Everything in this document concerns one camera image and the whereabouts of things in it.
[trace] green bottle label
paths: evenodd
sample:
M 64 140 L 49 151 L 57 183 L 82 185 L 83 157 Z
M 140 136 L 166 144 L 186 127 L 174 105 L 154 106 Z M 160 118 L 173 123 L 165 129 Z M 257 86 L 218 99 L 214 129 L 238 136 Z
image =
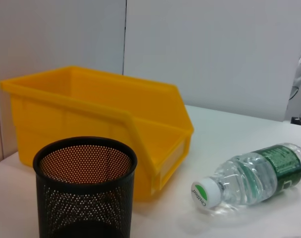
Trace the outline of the green bottle label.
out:
M 275 194 L 292 186 L 301 179 L 301 162 L 298 156 L 288 147 L 274 145 L 262 150 L 254 151 L 267 159 L 277 176 Z

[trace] white table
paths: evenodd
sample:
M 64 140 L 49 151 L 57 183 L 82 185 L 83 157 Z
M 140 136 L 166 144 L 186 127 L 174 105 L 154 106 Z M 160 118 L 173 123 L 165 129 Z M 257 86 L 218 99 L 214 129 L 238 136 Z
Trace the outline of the white table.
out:
M 189 156 L 152 203 L 134 203 L 133 238 L 301 236 L 301 184 L 227 217 L 195 209 L 190 188 L 231 156 L 276 143 L 301 146 L 301 126 L 187 107 L 195 127 Z M 0 238 L 38 237 L 35 174 L 18 154 L 0 162 Z

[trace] plastic water bottle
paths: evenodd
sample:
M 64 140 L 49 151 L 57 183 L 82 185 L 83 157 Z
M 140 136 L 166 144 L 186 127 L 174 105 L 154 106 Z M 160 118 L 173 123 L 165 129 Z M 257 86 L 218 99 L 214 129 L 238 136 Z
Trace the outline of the plastic water bottle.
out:
M 194 202 L 201 208 L 252 205 L 301 182 L 301 148 L 278 144 L 235 156 L 210 177 L 192 184 Z

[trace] bottle cap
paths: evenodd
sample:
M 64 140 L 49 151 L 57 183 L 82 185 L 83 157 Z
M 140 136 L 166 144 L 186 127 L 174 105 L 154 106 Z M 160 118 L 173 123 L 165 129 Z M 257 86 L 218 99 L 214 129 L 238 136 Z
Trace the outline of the bottle cap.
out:
M 191 196 L 199 208 L 208 209 L 221 203 L 218 184 L 209 177 L 196 181 L 191 186 Z

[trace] black mesh pencil holder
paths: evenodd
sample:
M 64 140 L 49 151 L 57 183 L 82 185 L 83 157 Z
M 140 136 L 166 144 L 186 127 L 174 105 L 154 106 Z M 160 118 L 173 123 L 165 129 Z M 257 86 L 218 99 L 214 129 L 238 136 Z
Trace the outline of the black mesh pencil holder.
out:
M 34 158 L 40 238 L 128 238 L 136 155 L 111 139 L 54 142 Z

